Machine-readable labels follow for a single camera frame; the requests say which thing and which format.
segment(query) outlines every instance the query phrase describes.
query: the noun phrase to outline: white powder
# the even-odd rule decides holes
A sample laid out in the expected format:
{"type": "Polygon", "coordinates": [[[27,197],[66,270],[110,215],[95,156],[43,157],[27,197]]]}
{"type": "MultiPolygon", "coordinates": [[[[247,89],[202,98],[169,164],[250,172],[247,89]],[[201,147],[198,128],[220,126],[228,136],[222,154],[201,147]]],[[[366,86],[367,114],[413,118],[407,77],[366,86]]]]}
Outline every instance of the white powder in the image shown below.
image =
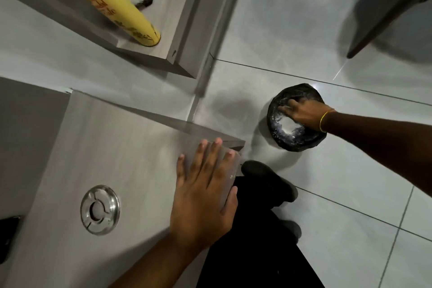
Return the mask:
{"type": "Polygon", "coordinates": [[[288,116],[282,116],[282,118],[279,121],[279,124],[282,127],[282,131],[284,131],[287,135],[293,135],[296,129],[302,127],[301,124],[294,122],[288,116]]]}

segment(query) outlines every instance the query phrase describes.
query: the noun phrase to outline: person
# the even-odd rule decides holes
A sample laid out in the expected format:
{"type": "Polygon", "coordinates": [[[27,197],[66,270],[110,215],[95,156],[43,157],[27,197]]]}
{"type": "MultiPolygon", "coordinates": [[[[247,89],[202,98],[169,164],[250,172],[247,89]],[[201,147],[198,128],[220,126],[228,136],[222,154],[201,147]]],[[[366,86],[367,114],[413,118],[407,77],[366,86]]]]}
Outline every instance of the person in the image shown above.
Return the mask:
{"type": "MultiPolygon", "coordinates": [[[[432,196],[432,126],[339,113],[315,100],[289,100],[280,111],[315,130],[336,135],[398,173],[432,196]]],[[[210,247],[197,287],[308,286],[322,287],[296,243],[294,223],[280,221],[271,211],[297,197],[294,186],[266,165],[247,161],[244,177],[237,177],[225,206],[220,209],[223,180],[234,151],[214,169],[220,138],[204,152],[197,148],[185,174],[181,155],[170,232],[111,288],[175,285],[186,267],[210,247]]]]}

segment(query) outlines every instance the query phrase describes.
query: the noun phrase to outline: foot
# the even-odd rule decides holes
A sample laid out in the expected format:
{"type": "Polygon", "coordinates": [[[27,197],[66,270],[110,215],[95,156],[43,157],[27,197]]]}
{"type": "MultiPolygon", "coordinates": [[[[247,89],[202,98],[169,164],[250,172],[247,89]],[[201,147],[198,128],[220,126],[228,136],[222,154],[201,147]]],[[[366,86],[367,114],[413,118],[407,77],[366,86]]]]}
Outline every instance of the foot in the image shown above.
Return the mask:
{"type": "Polygon", "coordinates": [[[261,181],[263,193],[268,193],[274,199],[274,205],[280,206],[283,202],[294,202],[299,192],[290,182],[278,176],[266,164],[256,160],[248,160],[241,166],[245,177],[254,177],[261,181]]]}
{"type": "Polygon", "coordinates": [[[299,239],[302,235],[302,230],[300,226],[291,220],[281,220],[282,225],[289,230],[290,233],[294,236],[295,244],[299,242],[299,239]]]}

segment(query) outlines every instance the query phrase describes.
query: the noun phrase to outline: tile floor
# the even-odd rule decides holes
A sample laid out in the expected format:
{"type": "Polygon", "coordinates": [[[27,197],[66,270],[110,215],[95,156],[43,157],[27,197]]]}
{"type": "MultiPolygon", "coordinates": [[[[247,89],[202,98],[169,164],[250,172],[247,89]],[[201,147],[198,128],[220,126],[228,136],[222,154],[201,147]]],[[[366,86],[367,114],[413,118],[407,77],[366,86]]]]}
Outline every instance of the tile floor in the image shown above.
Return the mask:
{"type": "Polygon", "coordinates": [[[275,212],[300,224],[326,287],[431,287],[432,199],[337,137],[290,153],[266,131],[271,99],[303,82],[339,111],[432,125],[432,1],[347,61],[364,1],[238,0],[194,122],[245,139],[246,159],[299,187],[275,212]]]}

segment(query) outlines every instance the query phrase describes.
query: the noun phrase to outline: hand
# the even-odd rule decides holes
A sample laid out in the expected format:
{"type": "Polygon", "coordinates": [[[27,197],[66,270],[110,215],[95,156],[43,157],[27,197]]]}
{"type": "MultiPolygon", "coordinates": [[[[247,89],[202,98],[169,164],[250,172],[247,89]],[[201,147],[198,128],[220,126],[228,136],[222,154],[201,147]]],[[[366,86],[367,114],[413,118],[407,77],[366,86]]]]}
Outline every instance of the hand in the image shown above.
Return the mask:
{"type": "Polygon", "coordinates": [[[335,112],[330,106],[316,100],[302,98],[299,102],[288,100],[289,106],[279,106],[278,109],[293,120],[304,126],[320,131],[320,121],[326,112],[335,112]]]}
{"type": "Polygon", "coordinates": [[[207,160],[204,160],[208,141],[197,148],[191,169],[185,176],[182,154],[177,161],[177,186],[171,212],[170,233],[183,251],[197,256],[231,230],[237,209],[237,187],[232,187],[224,208],[220,209],[225,175],[234,161],[235,151],[225,154],[214,170],[222,146],[221,138],[212,144],[207,160]]]}

